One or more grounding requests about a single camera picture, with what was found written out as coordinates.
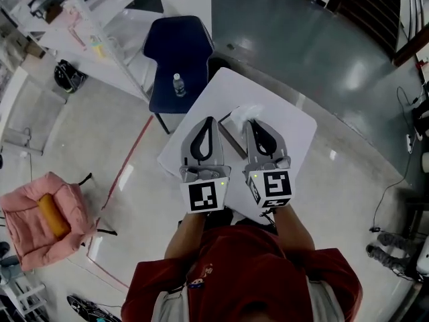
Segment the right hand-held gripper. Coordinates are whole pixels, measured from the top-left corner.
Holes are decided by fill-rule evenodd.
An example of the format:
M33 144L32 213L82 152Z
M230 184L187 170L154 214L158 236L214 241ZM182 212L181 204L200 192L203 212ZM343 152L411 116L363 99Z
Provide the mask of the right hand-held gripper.
M257 119L245 123L249 164L243 174L261 217L286 206L292 199L290 158L283 136ZM258 163L260 159L271 160Z

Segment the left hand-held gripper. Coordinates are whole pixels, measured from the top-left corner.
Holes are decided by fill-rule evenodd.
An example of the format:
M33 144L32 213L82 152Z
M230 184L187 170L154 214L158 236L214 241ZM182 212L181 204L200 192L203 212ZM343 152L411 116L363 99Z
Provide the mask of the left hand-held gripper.
M204 118L190 130L182 142L181 159L185 166L180 168L180 191L188 212L224 209L231 167L223 165L221 135L214 117ZM210 166L198 166L201 162Z

